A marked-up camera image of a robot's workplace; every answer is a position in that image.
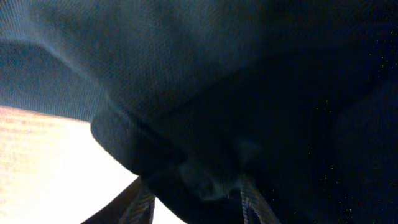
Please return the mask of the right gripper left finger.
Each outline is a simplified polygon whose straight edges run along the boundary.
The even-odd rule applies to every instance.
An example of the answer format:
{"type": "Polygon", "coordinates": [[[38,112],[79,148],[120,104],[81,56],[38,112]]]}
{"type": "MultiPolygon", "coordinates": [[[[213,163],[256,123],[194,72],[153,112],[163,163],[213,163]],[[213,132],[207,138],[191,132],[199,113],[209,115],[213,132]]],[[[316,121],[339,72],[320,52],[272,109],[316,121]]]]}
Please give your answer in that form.
{"type": "Polygon", "coordinates": [[[155,195],[138,177],[107,206],[81,224],[152,224],[155,195]]]}

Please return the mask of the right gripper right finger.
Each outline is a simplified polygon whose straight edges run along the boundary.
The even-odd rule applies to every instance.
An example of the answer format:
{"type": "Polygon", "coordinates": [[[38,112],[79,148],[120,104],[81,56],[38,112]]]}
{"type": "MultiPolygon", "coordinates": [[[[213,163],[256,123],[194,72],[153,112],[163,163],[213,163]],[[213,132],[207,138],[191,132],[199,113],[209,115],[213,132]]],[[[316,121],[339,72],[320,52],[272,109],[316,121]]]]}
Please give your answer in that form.
{"type": "Polygon", "coordinates": [[[249,224],[248,210],[251,208],[261,224],[281,224],[270,205],[255,186],[251,177],[240,177],[239,188],[244,224],[249,224]]]}

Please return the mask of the black t-shirt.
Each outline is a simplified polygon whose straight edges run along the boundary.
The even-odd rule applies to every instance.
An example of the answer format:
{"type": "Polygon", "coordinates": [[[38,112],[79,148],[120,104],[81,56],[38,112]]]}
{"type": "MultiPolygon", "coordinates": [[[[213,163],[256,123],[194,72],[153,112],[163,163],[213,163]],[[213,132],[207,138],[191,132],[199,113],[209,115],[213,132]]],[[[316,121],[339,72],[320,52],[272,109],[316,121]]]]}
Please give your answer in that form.
{"type": "Polygon", "coordinates": [[[8,0],[1,104],[87,121],[186,223],[397,222],[396,0],[8,0]]]}

